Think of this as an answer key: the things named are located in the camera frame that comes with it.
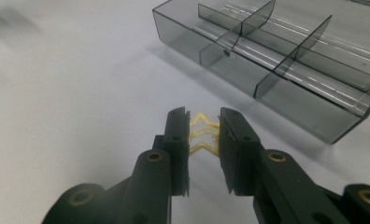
transparent plastic container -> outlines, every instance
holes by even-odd
[[[370,114],[370,6],[343,0],[171,0],[160,39],[332,144]]]

